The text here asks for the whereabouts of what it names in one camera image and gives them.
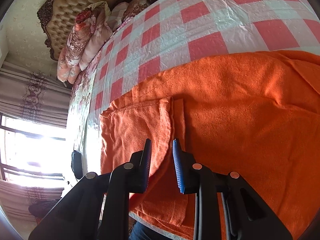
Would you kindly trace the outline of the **orange pants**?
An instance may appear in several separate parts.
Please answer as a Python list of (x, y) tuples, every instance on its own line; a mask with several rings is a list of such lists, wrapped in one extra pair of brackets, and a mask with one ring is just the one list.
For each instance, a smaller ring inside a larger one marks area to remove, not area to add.
[(319, 211), (319, 56), (260, 51), (158, 73), (100, 116), (101, 171), (152, 141), (148, 189), (130, 210), (192, 239), (195, 198), (179, 192), (172, 141), (212, 171), (242, 175), (298, 239)]

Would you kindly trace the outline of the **red white checkered plastic sheet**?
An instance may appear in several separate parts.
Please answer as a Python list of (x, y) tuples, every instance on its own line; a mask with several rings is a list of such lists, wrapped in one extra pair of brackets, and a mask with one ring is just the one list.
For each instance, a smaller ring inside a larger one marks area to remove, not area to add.
[(319, 19), (306, 0), (155, 2), (102, 49), (88, 121), (88, 170), (102, 173), (101, 114), (141, 82), (205, 57), (281, 50), (319, 56)]

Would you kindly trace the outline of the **folded floral quilt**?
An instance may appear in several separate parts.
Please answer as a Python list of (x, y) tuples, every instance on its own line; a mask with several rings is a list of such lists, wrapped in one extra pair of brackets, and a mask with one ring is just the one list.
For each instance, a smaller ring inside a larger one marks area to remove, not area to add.
[(113, 35), (108, 25), (111, 11), (106, 2), (90, 4), (77, 14), (67, 43), (61, 50), (57, 64), (57, 78), (74, 84), (99, 50)]

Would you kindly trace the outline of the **person's blue jeans legs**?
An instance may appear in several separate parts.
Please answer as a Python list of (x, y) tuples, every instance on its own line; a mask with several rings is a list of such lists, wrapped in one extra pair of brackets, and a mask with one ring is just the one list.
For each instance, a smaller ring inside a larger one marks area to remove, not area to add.
[(170, 238), (153, 231), (139, 222), (136, 222), (129, 235), (129, 240), (170, 240)]

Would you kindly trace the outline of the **patterned curtain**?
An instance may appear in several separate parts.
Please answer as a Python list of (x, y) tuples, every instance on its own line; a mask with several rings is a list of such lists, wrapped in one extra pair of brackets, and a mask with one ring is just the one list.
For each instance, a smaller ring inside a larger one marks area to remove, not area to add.
[(12, 63), (1, 66), (1, 113), (37, 124), (65, 128), (71, 91)]

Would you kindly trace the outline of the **floral bed sheet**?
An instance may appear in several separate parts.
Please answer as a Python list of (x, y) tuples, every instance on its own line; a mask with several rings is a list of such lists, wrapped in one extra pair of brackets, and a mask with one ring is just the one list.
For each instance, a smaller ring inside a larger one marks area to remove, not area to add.
[(66, 127), (67, 147), (71, 151), (84, 151), (86, 123), (100, 58), (101, 53), (97, 53), (87, 68), (80, 72), (72, 88)]

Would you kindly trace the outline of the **tufted beige headboard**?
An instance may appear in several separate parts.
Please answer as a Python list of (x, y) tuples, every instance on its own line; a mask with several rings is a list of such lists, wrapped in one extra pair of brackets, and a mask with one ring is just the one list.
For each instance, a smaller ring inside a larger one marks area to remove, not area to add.
[(113, 8), (121, 1), (123, 0), (46, 0), (37, 16), (47, 35), (44, 44), (50, 49), (50, 58), (58, 60), (78, 13), (93, 3), (106, 2), (109, 8)]

